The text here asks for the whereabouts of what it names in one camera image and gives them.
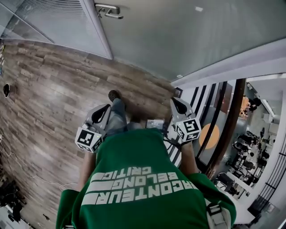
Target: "wooden floor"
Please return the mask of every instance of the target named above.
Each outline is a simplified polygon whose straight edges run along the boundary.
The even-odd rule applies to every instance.
[[[7,99],[0,95],[0,130],[7,153],[18,159],[12,154],[1,160],[26,197],[22,217],[35,228],[55,228],[59,185],[26,175],[62,185],[77,182],[84,151],[74,138],[88,110],[110,103],[108,92],[118,89],[127,111],[168,119],[174,89],[140,70],[85,52],[38,42],[5,44],[0,86],[15,83],[18,93]]]

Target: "cable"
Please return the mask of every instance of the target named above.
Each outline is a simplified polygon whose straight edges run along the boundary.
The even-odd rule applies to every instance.
[[[6,154],[7,161],[8,161],[9,167],[10,167],[10,163],[9,163],[8,157],[10,157],[11,154],[14,154],[14,153],[11,152],[11,153],[8,155],[7,152],[6,152],[5,147],[3,146],[3,144],[2,144],[1,142],[0,142],[0,145],[1,145],[1,146],[3,147],[3,149],[4,149],[4,152],[5,152],[5,154]],[[14,156],[15,156],[15,159],[16,159],[18,165],[20,166],[20,168],[21,168],[22,171],[24,172],[24,174],[25,174],[27,177],[29,177],[29,178],[33,178],[33,179],[34,179],[34,178],[38,177],[38,178],[40,178],[42,181],[47,182],[47,183],[49,183],[49,184],[51,184],[51,185],[58,184],[58,185],[59,185],[59,189],[60,189],[61,191],[63,191],[62,187],[65,187],[66,185],[77,184],[77,183],[75,183],[75,182],[72,182],[72,183],[68,183],[68,184],[61,185],[61,184],[58,183],[58,182],[49,182],[49,181],[46,181],[46,180],[44,180],[43,178],[39,177],[38,175],[30,176],[30,175],[28,175],[28,174],[23,170],[23,167],[22,167],[22,165],[19,163],[16,154],[14,154]]]

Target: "strap buckle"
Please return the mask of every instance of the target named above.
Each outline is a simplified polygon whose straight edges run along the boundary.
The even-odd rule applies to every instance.
[[[214,204],[210,203],[207,207],[206,210],[208,211],[210,216],[216,215],[218,213],[222,212],[222,208],[220,207],[219,204]]]

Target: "shoe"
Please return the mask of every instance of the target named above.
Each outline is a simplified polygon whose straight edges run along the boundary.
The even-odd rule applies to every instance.
[[[108,98],[110,99],[111,102],[113,102],[113,100],[116,98],[121,99],[120,94],[116,90],[109,91]]]

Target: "orange circle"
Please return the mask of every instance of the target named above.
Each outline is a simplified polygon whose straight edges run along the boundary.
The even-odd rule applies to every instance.
[[[206,134],[209,131],[210,123],[205,125],[202,129],[201,135],[198,139],[200,145],[202,146],[202,143],[204,142],[206,138]],[[211,133],[209,142],[206,144],[206,149],[213,148],[219,140],[219,128],[217,125],[214,126],[213,132]]]

